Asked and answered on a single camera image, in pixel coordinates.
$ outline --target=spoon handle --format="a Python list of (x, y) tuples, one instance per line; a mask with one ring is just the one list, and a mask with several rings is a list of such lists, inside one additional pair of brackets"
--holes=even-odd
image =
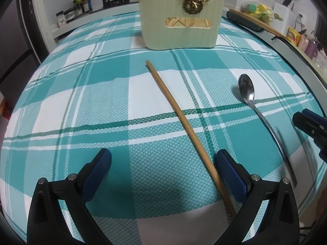
[(269, 122), (266, 120), (266, 118), (261, 114), (261, 112), (257, 109), (257, 107), (255, 105), (252, 105), (251, 108), (258, 114), (258, 116), (260, 117), (260, 119), (263, 121), (263, 123), (266, 125), (267, 129), (269, 130), (269, 132), (271, 133), (272, 137), (275, 139), (275, 142), (278, 146), (279, 151), (282, 154), (282, 158), (286, 164), (287, 170), (291, 176), (291, 180), (293, 182), (294, 188), (297, 186), (298, 182), (297, 179), (295, 177), (295, 173), (294, 170), (292, 168), (291, 162), (289, 161), (287, 154), (282, 146), (281, 141), (279, 140), (277, 134), (275, 133), (274, 129), (271, 127), (271, 125), (269, 124)]

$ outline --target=teal plaid pattern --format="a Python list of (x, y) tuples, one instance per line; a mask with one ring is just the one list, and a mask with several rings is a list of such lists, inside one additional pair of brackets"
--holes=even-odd
[[(102, 147), (112, 152), (112, 166), (87, 208), (115, 245), (148, 244), (142, 222), (221, 200), (145, 60), (159, 72), (212, 160), (225, 148), (250, 174), (279, 181), (287, 174), (277, 146), (240, 101), (237, 79), (247, 73), (256, 105), (294, 165), (299, 212), (308, 206), (326, 166), (313, 140), (294, 128), (292, 116), (304, 108), (322, 111), (294, 70), (226, 19), (212, 49), (149, 50), (135, 12), (76, 29), (41, 64), (19, 98), (1, 151), (0, 195), (5, 217), (20, 237), (26, 240), (37, 180), (78, 173)], [(64, 202), (61, 206), (74, 237), (81, 239)]]

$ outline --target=spoon bowl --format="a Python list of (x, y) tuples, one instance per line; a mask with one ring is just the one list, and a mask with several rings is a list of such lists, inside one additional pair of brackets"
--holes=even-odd
[(238, 89), (243, 101), (252, 108), (254, 106), (254, 86), (247, 74), (241, 74), (238, 78)]

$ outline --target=deer emblem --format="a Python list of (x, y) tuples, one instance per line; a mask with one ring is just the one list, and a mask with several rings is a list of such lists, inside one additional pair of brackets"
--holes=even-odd
[(184, 0), (183, 10), (188, 14), (198, 14), (203, 9), (203, 3), (209, 0)]

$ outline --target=metal spoon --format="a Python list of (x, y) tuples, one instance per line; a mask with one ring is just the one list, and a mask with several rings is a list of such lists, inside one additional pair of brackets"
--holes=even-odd
[(266, 120), (266, 118), (261, 114), (261, 112), (257, 109), (257, 107), (254, 104), (254, 86), (253, 83), (251, 81), (251, 78), (249, 78), (249, 76), (247, 74), (241, 74), (240, 77), (238, 78), (238, 89), (240, 91), (241, 97), (244, 100), (244, 102), (250, 107), (252, 108), (256, 114), (258, 114), (259, 118), (262, 120), (262, 122), (264, 123), (264, 125), (267, 127), (267, 129), (269, 130), (270, 134), (272, 135), (272, 137), (274, 138), (279, 151), (282, 154), (282, 157), (284, 159), (284, 162), (286, 164), (287, 170), (291, 176), (291, 180), (293, 182), (294, 188), (296, 187), (296, 185), (298, 184), (296, 177), (295, 177), (295, 173), (293, 171), (292, 165), (287, 157), (287, 154), (285, 152), (285, 150), (282, 147), (282, 143), (280, 142), (277, 134), (275, 133), (274, 129), (271, 127), (271, 125), (269, 124), (269, 122)]

